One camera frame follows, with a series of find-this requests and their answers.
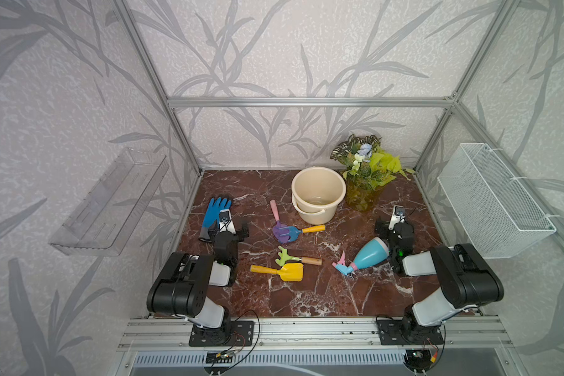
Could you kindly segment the teal spray bottle pink trigger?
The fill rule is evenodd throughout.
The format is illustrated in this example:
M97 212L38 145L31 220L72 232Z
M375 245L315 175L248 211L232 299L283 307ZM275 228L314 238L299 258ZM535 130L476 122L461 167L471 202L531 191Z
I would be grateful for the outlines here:
M343 252L340 260L332 263L332 266L341 274L349 276L349 274L355 273L360 269L367 269L384 262L389 255L388 245L382 239L376 237L360 249L351 263L346 264L346 254Z

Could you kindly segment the purple trowel pink handle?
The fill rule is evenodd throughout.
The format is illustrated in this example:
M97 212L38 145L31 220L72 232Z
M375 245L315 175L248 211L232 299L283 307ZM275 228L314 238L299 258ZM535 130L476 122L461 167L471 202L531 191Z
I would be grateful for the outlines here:
M280 243L282 244L288 243L290 241L290 231L285 224L280 222L277 203L275 200L271 200L269 204L276 222L272 228L274 236Z

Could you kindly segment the green rake wooden handle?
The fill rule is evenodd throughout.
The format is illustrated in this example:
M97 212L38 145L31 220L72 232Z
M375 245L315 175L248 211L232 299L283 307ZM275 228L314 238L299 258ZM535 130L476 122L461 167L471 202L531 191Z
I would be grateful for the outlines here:
M288 249L281 246L279 246L278 249L279 249L279 252L277 253L278 258L275 260L275 263L277 263L277 265L280 267L286 265L290 261L300 262L314 266L321 266L323 263L320 258L318 259L318 258L311 258L306 256L303 257L292 256L288 254Z

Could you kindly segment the yellow shovel yellow handle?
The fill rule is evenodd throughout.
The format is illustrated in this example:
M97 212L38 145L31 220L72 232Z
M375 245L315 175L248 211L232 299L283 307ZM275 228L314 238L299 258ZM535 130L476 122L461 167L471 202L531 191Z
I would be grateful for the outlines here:
M304 266L302 263L289 263L280 269L268 268L265 266L251 265L250 271L256 274L272 274L280 277L286 282L300 282L303 279Z

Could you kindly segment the blue fork yellow handle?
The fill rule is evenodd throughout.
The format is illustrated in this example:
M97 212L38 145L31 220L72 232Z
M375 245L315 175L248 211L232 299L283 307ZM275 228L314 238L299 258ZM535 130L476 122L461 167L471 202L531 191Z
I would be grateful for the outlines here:
M296 241L299 238L299 236L302 234L317 233L325 230L326 230L325 225L307 227L304 229L299 229L297 227L282 227L280 229L280 236L278 237L278 241L282 244L286 244L289 242Z

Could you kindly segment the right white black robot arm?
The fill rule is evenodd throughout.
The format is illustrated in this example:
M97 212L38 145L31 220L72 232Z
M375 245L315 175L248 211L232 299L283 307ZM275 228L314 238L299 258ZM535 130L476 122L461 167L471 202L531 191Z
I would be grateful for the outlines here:
M374 231L389 248L393 272L409 277L434 275L440 284L428 297L405 309L400 325L404 335L437 329L460 312L504 298L503 284L474 245L442 244L414 253L415 230L409 222L379 219Z

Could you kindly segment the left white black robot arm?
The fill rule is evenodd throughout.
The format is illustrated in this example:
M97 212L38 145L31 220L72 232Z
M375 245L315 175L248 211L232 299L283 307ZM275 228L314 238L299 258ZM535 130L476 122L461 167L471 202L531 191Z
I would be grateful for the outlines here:
M147 295L151 313L185 318L206 332L232 331L227 308L208 297L208 288L230 287L238 276L238 244L249 237L248 224L235 232L220 231L213 254L174 252L163 266Z

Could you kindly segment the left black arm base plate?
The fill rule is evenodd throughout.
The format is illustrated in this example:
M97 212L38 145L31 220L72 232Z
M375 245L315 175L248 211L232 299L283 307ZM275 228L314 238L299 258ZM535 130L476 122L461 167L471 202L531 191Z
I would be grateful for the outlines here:
M251 346L255 334L255 321L230 321L222 327L212 329L192 327L190 347L243 347Z

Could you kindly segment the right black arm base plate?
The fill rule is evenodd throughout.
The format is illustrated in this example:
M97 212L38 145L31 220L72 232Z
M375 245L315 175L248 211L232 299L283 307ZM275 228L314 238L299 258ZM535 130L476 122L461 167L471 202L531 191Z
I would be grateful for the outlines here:
M383 346L438 346L445 343L440 326L423 327L411 316L405 316L401 320L376 316L375 325Z

